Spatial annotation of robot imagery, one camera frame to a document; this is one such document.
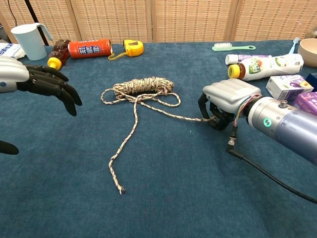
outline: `robotic hand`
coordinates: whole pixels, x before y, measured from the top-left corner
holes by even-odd
[[[68,78],[54,68],[26,65],[16,59],[0,56],[0,93],[19,90],[56,96],[64,103],[69,114],[76,116],[75,104],[81,106],[82,102],[77,91],[67,81]],[[0,153],[18,152],[14,145],[0,141]]]
[[[210,111],[217,117],[209,125],[224,130],[233,122],[228,150],[236,139],[237,120],[245,117],[250,126],[317,165],[317,117],[272,97],[264,97],[261,90],[240,79],[228,79],[203,88],[198,104],[204,118]]]

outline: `wicker screen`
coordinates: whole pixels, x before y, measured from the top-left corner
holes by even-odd
[[[317,0],[241,0],[234,41],[301,39],[317,25]]]
[[[83,40],[152,41],[149,0],[71,0]]]
[[[75,18],[73,24],[72,12],[69,12],[65,0],[30,0],[30,3],[38,21],[47,27],[53,38],[53,41],[48,40],[50,45],[59,39],[81,40],[79,35],[76,36],[77,24]]]
[[[24,0],[10,0],[10,6],[14,17],[16,18],[17,25],[34,22]],[[2,14],[1,24],[3,25],[10,40],[16,43],[16,39],[10,32],[10,30],[15,27],[15,21],[6,0],[0,1],[0,11]]]
[[[153,35],[157,42],[229,39],[238,0],[153,0]]]

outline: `toothbrush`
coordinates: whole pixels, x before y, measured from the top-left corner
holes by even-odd
[[[289,54],[294,53],[295,45],[298,43],[298,41],[299,41],[299,38],[295,37],[295,39],[293,40],[293,46],[292,46],[291,50],[289,51]]]
[[[231,43],[216,43],[213,51],[232,51],[232,50],[255,50],[255,46],[232,46]]]

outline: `white box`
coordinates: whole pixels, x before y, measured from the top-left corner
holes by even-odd
[[[294,101],[300,93],[309,93],[314,89],[304,77],[295,75],[272,76],[266,89],[277,100]]]

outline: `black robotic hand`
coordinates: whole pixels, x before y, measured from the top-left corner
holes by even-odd
[[[82,101],[77,91],[67,82],[68,78],[54,68],[23,64],[16,59],[0,56],[0,93],[19,90],[56,96],[64,103],[69,114],[76,116],[75,105],[81,106]],[[18,154],[18,149],[0,141],[0,153]]]

